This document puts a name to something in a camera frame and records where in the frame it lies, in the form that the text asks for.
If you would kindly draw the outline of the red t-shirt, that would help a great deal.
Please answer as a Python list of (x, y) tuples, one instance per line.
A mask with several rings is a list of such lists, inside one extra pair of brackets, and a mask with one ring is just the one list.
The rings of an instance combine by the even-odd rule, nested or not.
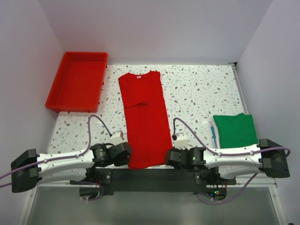
[(126, 73), (118, 78), (132, 148), (128, 167), (131, 170), (162, 165), (172, 148), (168, 116), (160, 73)]

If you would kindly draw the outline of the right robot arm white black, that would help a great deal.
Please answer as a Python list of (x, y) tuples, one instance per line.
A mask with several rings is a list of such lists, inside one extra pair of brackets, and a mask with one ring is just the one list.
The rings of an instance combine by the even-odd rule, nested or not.
[(258, 144), (238, 148), (172, 148), (166, 153), (165, 164), (193, 172), (196, 184), (221, 185), (237, 176), (249, 174), (289, 178), (289, 154), (290, 151), (283, 146), (261, 139)]

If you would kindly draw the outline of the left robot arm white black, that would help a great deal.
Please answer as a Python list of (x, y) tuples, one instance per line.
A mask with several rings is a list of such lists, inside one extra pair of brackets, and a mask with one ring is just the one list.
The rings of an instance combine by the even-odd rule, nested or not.
[(83, 180), (92, 184), (97, 179), (93, 167), (126, 165), (131, 153), (127, 142), (98, 143), (87, 150), (63, 154), (38, 154), (36, 149), (29, 149), (11, 163), (11, 190), (21, 193), (42, 183), (63, 180)]

